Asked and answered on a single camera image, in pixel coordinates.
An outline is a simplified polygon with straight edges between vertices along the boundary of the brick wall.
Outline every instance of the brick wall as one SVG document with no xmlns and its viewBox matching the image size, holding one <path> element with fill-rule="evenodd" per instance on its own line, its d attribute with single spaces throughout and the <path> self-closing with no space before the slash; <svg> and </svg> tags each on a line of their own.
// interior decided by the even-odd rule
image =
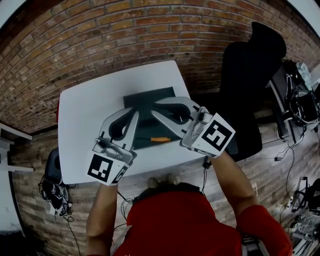
<svg viewBox="0 0 320 256">
<path fill-rule="evenodd" d="M 0 120 L 27 133 L 54 125 L 60 92 L 123 69 L 175 60 L 190 94 L 216 92 L 228 44 L 251 22 L 280 32 L 287 58 L 309 68 L 320 40 L 284 0 L 66 0 L 0 55 Z"/>
</svg>

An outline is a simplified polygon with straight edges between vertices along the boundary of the orange object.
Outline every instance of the orange object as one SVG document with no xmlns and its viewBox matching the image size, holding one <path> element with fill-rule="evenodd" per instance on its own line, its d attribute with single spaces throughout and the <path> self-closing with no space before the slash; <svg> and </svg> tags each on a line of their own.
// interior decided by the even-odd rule
<svg viewBox="0 0 320 256">
<path fill-rule="evenodd" d="M 152 142 L 170 142 L 171 138 L 168 137 L 158 137 L 158 138 L 153 138 L 151 137 Z"/>
</svg>

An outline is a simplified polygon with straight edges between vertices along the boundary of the person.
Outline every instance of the person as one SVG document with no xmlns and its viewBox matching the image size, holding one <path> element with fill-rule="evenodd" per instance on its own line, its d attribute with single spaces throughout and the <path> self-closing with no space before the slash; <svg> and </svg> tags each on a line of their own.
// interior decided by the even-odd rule
<svg viewBox="0 0 320 256">
<path fill-rule="evenodd" d="M 244 236 L 262 241 L 271 256 L 292 255 L 288 235 L 259 205 L 250 181 L 234 160 L 226 152 L 210 160 L 233 208 L 236 228 L 218 222 L 199 187 L 154 186 L 134 199 L 126 222 L 131 227 L 113 255 L 241 256 Z M 117 191 L 118 186 L 98 189 L 86 225 L 86 255 L 111 255 Z"/>
</svg>

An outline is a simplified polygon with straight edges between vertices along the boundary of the red shirt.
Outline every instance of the red shirt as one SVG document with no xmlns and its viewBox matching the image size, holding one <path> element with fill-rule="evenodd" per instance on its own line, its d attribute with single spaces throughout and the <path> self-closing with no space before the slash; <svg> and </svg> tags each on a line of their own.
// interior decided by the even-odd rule
<svg viewBox="0 0 320 256">
<path fill-rule="evenodd" d="M 132 206 L 132 227 L 114 256 L 241 256 L 242 234 L 263 241 L 271 256 L 292 255 L 288 235 L 263 206 L 248 207 L 236 222 L 217 221 L 200 193 L 160 193 Z"/>
</svg>

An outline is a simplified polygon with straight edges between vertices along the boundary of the wooden floor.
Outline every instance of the wooden floor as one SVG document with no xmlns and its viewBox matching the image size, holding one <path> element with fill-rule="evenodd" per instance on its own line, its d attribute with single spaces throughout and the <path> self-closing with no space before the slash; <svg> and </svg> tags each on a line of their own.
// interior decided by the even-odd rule
<svg viewBox="0 0 320 256">
<path fill-rule="evenodd" d="M 261 127 L 260 131 L 264 141 L 272 140 L 275 136 L 274 125 Z M 260 153 L 238 162 L 251 183 L 256 184 L 260 203 L 267 207 L 277 220 L 279 220 L 281 210 L 284 209 L 283 204 L 288 201 L 286 179 L 292 165 L 293 153 L 289 150 L 282 161 L 275 162 L 273 157 L 283 151 L 286 146 L 282 144 L 263 149 Z M 45 251 L 53 256 L 77 256 L 79 255 L 78 248 L 66 220 L 49 215 L 49 204 L 39 194 L 38 183 L 44 174 L 47 157 L 56 147 L 58 147 L 57 130 L 37 135 L 33 141 L 13 147 L 12 163 L 35 169 L 34 173 L 14 173 L 14 190 L 24 225 L 34 231 L 36 238 L 47 240 Z M 307 133 L 303 141 L 294 148 L 294 156 L 295 161 L 287 186 L 290 195 L 292 188 L 296 188 L 299 184 L 300 177 L 307 175 L 310 178 L 309 183 L 312 184 L 320 176 L 319 139 L 314 132 Z M 146 181 L 149 177 L 163 179 L 167 173 L 176 174 L 181 182 L 202 187 L 202 161 L 200 159 L 146 174 L 123 177 L 119 182 L 119 191 L 126 198 L 133 198 L 146 188 Z M 82 255 L 84 255 L 86 246 L 86 221 L 98 187 L 98 183 L 83 183 L 69 190 L 69 196 L 73 202 L 71 211 L 74 217 L 74 222 L 70 225 Z M 212 168 L 207 171 L 204 192 L 217 219 L 227 225 L 235 226 L 232 208 L 225 199 Z M 118 196 L 116 226 L 125 223 L 120 212 L 122 201 Z M 130 205 L 126 205 L 127 214 L 129 209 Z M 285 210 L 281 216 L 282 225 L 285 227 L 292 218 L 294 215 L 290 213 L 290 210 Z M 124 226 L 117 228 L 114 236 L 119 236 L 123 229 Z"/>
</svg>

